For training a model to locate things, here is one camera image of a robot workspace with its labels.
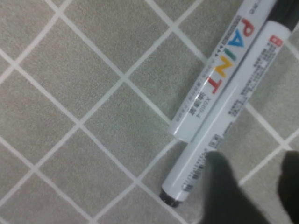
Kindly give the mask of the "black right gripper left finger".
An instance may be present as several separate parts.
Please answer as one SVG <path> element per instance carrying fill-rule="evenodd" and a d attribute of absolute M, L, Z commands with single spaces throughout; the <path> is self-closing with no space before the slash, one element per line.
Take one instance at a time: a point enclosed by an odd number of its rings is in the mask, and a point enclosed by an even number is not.
<path fill-rule="evenodd" d="M 217 151 L 207 153 L 203 174 L 203 224 L 268 224 L 235 179 L 229 161 Z"/>

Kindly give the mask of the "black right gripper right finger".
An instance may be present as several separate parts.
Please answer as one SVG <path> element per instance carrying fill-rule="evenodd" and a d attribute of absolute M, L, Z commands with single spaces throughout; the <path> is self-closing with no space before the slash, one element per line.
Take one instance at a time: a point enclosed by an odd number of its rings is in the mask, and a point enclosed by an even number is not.
<path fill-rule="evenodd" d="M 280 202 L 293 224 L 299 223 L 299 153 L 287 151 L 278 180 Z"/>

